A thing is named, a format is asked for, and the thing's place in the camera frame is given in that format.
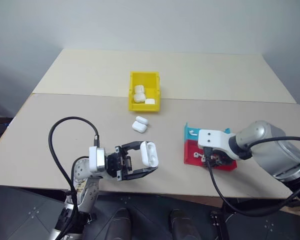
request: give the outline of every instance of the yellow bin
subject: yellow bin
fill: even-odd
[[[155,104],[135,103],[134,91],[136,85],[143,85],[145,97],[155,99]],[[132,71],[130,73],[129,110],[135,112],[160,111],[160,80],[158,72]]]

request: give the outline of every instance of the table surface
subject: table surface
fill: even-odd
[[[293,103],[162,99],[161,111],[142,113],[149,120],[144,134],[131,125],[140,113],[128,111],[128,98],[72,94],[32,94],[0,139],[0,185],[67,189],[48,148],[48,133],[59,119],[78,116],[98,128],[100,143],[111,153],[132,141],[154,141],[159,168],[131,181],[101,180],[104,191],[217,196],[207,169],[185,165],[184,126],[236,133],[255,120],[265,120],[289,136],[300,136],[300,106]],[[64,122],[53,144],[68,174],[74,159],[88,154],[94,133],[80,121]],[[132,167],[142,168],[138,151],[132,151]],[[232,172],[214,170],[217,184],[227,197],[285,198],[288,188],[253,160],[238,162]]]
[[[162,99],[296,103],[261,55],[63,49],[39,94],[127,97],[130,71],[159,72]]]

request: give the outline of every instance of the black shoe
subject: black shoe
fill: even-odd
[[[171,211],[169,225],[173,240],[201,240],[199,232],[191,219],[179,209]]]
[[[105,240],[131,240],[131,220],[126,208],[120,208],[114,214]]]

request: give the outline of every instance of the dark floor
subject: dark floor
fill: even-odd
[[[216,208],[157,195],[102,194],[94,204],[97,220],[86,226],[84,240],[103,240],[113,214],[128,208],[133,240],[170,240],[168,215],[182,209],[203,240],[216,239],[209,213]],[[0,240],[46,240],[63,203],[16,188],[0,187]],[[239,214],[227,221],[231,240],[300,240],[300,216],[277,212],[253,218]]]

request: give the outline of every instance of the white wall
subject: white wall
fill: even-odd
[[[62,48],[262,53],[300,104],[300,0],[0,0],[12,116]]]

